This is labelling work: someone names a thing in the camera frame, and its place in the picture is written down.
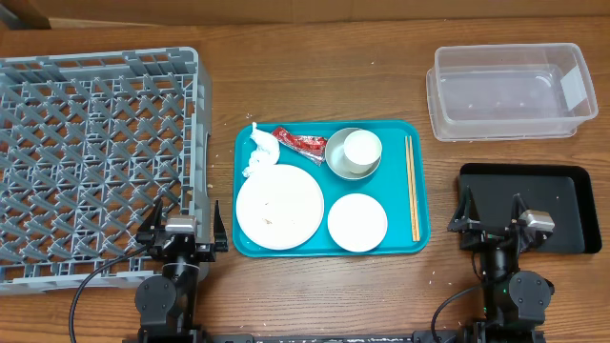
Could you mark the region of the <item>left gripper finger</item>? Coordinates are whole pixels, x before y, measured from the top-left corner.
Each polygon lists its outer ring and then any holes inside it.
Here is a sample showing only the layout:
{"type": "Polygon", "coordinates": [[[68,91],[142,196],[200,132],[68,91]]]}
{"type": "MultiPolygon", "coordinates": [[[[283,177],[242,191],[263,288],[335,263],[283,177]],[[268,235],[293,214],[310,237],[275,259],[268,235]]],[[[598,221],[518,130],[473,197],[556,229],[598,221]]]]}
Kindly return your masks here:
{"type": "Polygon", "coordinates": [[[216,251],[228,250],[228,237],[220,214],[219,201],[214,203],[213,238],[216,251]]]}
{"type": "Polygon", "coordinates": [[[163,213],[163,202],[160,197],[153,203],[153,209],[138,228],[139,233],[154,233],[161,223],[163,213]]]}

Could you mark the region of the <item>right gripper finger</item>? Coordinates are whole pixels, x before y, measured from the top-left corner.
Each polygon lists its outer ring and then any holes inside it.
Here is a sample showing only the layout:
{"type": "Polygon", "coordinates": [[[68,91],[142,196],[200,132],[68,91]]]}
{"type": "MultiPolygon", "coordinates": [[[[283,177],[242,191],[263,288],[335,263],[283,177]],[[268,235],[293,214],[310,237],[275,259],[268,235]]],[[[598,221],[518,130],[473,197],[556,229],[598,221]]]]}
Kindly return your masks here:
{"type": "Polygon", "coordinates": [[[523,221],[522,217],[528,211],[528,206],[519,193],[513,195],[512,210],[511,210],[511,222],[518,223],[523,221]]]}
{"type": "Polygon", "coordinates": [[[470,232],[479,229],[479,215],[469,186],[462,190],[454,216],[450,220],[448,232],[470,232]]]}

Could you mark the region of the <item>small white plate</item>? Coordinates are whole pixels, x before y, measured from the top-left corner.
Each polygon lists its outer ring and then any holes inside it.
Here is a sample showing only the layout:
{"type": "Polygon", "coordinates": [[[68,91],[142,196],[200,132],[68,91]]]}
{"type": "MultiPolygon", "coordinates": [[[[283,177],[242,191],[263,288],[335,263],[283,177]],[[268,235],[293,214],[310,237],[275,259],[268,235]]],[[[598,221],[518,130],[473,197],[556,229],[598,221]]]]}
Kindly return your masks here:
{"type": "Polygon", "coordinates": [[[342,196],[330,208],[327,218],[330,236],[348,252],[368,252],[385,238],[388,218],[372,196],[351,193],[342,196]]]}

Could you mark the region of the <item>white paper cup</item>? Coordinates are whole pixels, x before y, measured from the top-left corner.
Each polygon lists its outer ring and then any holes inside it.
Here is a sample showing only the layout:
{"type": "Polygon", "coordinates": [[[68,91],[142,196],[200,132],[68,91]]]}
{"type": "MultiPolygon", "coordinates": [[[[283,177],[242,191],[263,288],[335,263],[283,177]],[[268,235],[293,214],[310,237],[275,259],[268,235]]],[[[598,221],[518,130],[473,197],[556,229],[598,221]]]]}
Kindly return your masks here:
{"type": "Polygon", "coordinates": [[[345,138],[343,151],[347,170],[364,173],[380,159],[382,144],[371,131],[356,130],[345,138]]]}

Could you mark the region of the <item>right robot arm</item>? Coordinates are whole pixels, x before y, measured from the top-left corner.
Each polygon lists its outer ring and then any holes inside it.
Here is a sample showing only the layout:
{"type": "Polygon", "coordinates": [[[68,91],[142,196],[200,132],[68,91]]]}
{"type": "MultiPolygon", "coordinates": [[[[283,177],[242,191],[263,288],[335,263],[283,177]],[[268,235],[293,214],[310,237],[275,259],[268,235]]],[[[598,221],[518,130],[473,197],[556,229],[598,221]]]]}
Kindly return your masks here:
{"type": "Polygon", "coordinates": [[[465,188],[448,225],[460,234],[459,248],[478,257],[478,288],[483,291],[485,317],[460,328],[455,342],[542,342],[545,310],[555,288],[536,272],[523,271],[519,257],[553,235],[547,212],[530,209],[513,195],[511,221],[504,226],[480,221],[472,191],[465,188]]]}

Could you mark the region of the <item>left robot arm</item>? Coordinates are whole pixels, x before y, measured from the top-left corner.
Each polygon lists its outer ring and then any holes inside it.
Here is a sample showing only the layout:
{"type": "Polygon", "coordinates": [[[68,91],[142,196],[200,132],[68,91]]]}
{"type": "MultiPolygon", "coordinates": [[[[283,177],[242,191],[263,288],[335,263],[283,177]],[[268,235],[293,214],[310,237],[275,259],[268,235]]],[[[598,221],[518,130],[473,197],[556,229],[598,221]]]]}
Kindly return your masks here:
{"type": "Polygon", "coordinates": [[[145,246],[152,259],[161,261],[163,268],[136,290],[134,304],[140,313],[140,329],[135,341],[210,342],[211,337],[193,323],[193,318],[198,283],[203,279],[201,265],[214,262],[219,252],[229,250],[219,205],[214,205],[213,242],[198,240],[194,216],[171,216],[162,224],[162,213],[162,201],[158,199],[136,233],[136,241],[145,246]]]}

